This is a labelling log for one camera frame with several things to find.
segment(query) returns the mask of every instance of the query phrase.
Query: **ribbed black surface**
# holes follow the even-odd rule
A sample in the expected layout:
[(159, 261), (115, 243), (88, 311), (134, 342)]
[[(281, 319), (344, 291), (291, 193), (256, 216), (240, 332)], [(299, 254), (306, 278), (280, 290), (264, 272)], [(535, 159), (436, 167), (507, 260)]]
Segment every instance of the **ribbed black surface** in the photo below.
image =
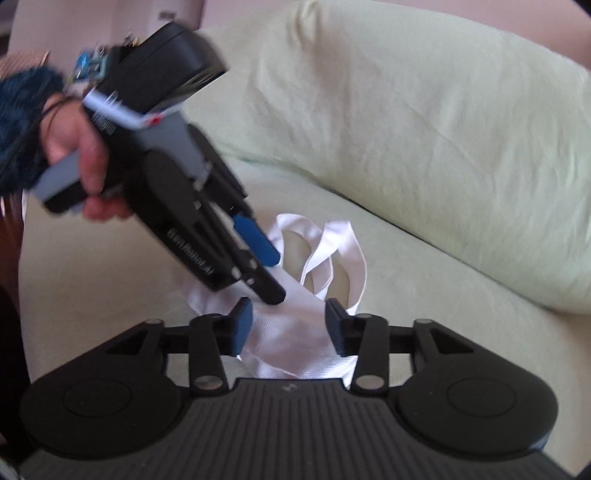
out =
[(100, 462), (39, 451), (27, 480), (563, 480), (542, 454), (509, 462), (447, 457), (410, 436), (381, 400), (339, 380), (240, 380), (219, 399), (195, 401), (153, 446)]

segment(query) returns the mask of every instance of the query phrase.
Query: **hand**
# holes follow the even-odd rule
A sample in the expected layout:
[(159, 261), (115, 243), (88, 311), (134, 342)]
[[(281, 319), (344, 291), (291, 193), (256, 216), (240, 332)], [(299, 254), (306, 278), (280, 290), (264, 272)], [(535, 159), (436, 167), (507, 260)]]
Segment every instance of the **hand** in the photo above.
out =
[[(52, 95), (45, 109), (62, 98), (62, 95)], [(39, 136), (49, 165), (78, 150), (80, 181), (89, 195), (82, 210), (84, 217), (105, 221), (115, 216), (128, 218), (132, 215), (123, 198), (106, 200), (99, 196), (105, 181), (109, 154), (80, 102), (68, 102), (51, 111), (41, 122)]]

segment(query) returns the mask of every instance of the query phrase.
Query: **circular pad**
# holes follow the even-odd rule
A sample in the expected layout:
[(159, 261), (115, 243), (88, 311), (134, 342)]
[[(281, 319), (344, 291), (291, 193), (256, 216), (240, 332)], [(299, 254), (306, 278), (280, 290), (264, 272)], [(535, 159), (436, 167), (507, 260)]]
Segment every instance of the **circular pad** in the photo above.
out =
[(558, 414), (550, 387), (490, 352), (427, 363), (398, 389), (395, 408), (435, 448), (482, 460), (541, 448)]
[(45, 450), (76, 459), (112, 458), (172, 428), (182, 406), (172, 380), (134, 356), (84, 360), (41, 377), (23, 396), (22, 421)]
[(511, 387), (498, 380), (469, 378), (449, 387), (447, 399), (465, 415), (491, 419), (513, 408), (516, 396)]

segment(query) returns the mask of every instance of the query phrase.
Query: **white bag handle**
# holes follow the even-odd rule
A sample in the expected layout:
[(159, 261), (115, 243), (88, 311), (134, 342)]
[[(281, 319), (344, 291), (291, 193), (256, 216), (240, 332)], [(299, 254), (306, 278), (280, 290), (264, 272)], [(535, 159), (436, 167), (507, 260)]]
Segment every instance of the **white bag handle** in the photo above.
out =
[[(275, 222), (273, 222), (273, 225), (267, 232), (267, 238), (271, 241), (271, 243), (281, 255), (281, 259), (278, 264), (280, 267), (283, 267), (285, 249), (283, 231), (296, 233), (306, 240), (312, 251), (310, 256), (312, 256), (318, 249), (323, 235), (323, 231), (315, 223), (303, 215), (297, 215), (295, 213), (282, 213), (277, 215)], [(308, 267), (309, 262), (310, 257), (306, 263), (304, 263), (304, 267), (301, 271), (299, 279), (300, 285), (304, 285), (306, 276), (311, 273), (314, 290), (313, 293), (321, 300), (324, 300), (335, 274), (332, 260), (330, 259), (330, 256), (328, 256), (327, 258), (315, 263), (312, 268)]]
[(310, 273), (314, 295), (320, 300), (326, 299), (334, 278), (332, 255), (339, 252), (343, 268), (349, 276), (349, 301), (346, 310), (350, 315), (354, 315), (365, 291), (367, 264), (351, 223), (345, 220), (327, 222), (324, 230), (320, 232), (320, 228), (302, 215), (278, 215), (267, 237), (281, 255), (280, 265), (284, 256), (283, 230), (297, 233), (310, 245), (312, 252), (304, 263), (300, 284), (304, 284), (306, 276)]

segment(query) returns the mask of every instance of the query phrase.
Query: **triangular cutout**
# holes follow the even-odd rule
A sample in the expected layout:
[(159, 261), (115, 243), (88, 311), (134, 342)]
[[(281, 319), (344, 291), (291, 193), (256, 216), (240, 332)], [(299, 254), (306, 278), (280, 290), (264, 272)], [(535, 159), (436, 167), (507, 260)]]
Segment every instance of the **triangular cutout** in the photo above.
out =
[(437, 328), (431, 330), (431, 336), (437, 345), (437, 350), (439, 350), (439, 353), (442, 355), (450, 355), (451, 353), (474, 353), (474, 350), (462, 343), (462, 341)]
[(141, 350), (147, 335), (147, 330), (140, 330), (119, 342), (114, 347), (109, 348), (107, 350), (107, 355), (137, 355)]

